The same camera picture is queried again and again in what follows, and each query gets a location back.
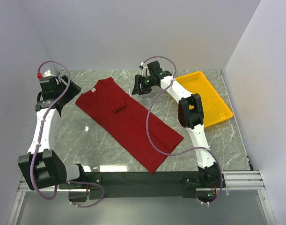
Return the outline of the red t shirt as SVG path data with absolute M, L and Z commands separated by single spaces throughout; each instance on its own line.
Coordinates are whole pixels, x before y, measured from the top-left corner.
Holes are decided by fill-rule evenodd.
M 76 105 L 125 148 L 150 173 L 167 158 L 150 144 L 146 132 L 148 110 L 134 100 L 113 78 L 99 80 L 86 93 L 80 95 Z M 151 114 L 149 133 L 155 146 L 165 153 L 172 151 L 183 136 Z

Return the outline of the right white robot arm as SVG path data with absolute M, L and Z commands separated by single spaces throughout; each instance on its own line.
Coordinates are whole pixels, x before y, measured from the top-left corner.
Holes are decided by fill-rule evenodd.
M 186 90 L 175 79 L 176 71 L 173 73 L 162 70 L 158 61 L 150 63 L 142 62 L 139 66 L 140 75 L 135 76 L 135 85 L 132 91 L 133 95 L 143 95 L 150 93 L 154 86 L 162 89 L 161 93 L 168 93 L 178 103 L 178 121 L 186 129 L 190 136 L 193 147 L 179 153 L 165 153 L 159 150 L 151 139 L 149 133 L 149 119 L 151 111 L 147 113 L 146 132 L 151 146 L 159 153 L 166 156 L 177 156 L 189 151 L 195 151 L 198 163 L 198 181 L 200 185 L 209 187 L 220 180 L 223 183 L 223 176 L 220 165 L 216 157 L 210 150 L 205 129 L 204 129 L 204 112 L 201 96 L 193 94 Z

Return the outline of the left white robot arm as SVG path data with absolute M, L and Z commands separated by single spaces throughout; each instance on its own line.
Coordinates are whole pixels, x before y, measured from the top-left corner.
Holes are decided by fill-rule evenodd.
M 35 111 L 37 124 L 31 146 L 27 154 L 18 157 L 18 166 L 29 188 L 34 190 L 61 185 L 70 181 L 75 188 L 82 188 L 87 182 L 80 164 L 64 165 L 53 150 L 55 133 L 63 107 L 69 103 L 81 87 L 68 80 L 53 75 L 40 76 L 41 91 L 37 96 Z

